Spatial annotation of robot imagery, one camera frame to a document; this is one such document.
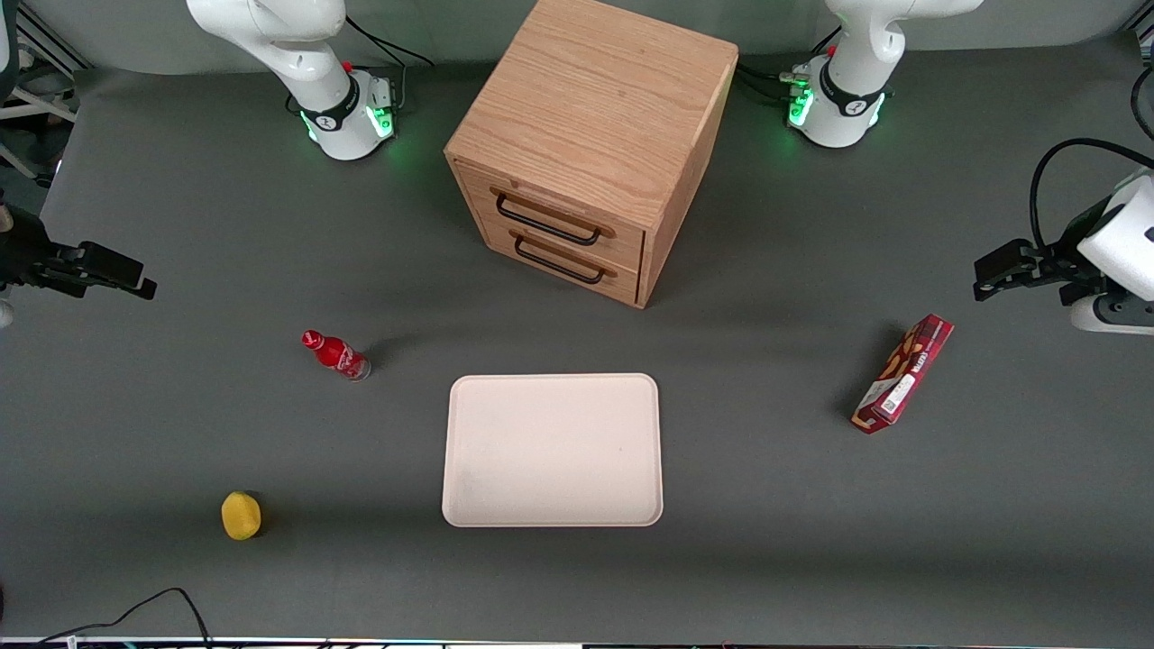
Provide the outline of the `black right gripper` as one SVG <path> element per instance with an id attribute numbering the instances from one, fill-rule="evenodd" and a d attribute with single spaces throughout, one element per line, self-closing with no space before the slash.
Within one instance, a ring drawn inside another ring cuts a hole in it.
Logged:
<path id="1" fill-rule="evenodd" d="M 81 274 L 75 274 L 76 267 Z M 63 294 L 87 294 L 87 285 L 100 285 L 153 300 L 158 285 L 143 274 L 143 263 L 99 243 L 80 243 L 78 249 L 54 243 L 40 217 L 33 214 L 24 210 L 3 212 L 3 290 L 29 285 Z"/>

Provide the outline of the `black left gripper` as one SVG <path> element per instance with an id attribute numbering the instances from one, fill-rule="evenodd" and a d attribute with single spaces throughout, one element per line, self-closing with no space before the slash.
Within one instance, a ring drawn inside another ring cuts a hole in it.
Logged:
<path id="1" fill-rule="evenodd" d="M 1040 221 L 1036 221 L 1036 246 L 1046 253 L 1054 271 L 1059 271 L 1065 283 L 1059 289 L 1063 306 L 1072 306 L 1084 298 L 1112 292 L 1112 279 L 1085 258 L 1078 249 L 1088 234 L 1104 221 L 1109 197 L 1102 197 L 1076 215 L 1063 233 L 1046 243 Z M 997 293 L 1014 288 L 1036 288 L 1040 284 L 1040 258 L 1026 239 L 1014 239 L 990 251 L 974 262 L 974 299 L 986 301 Z"/>

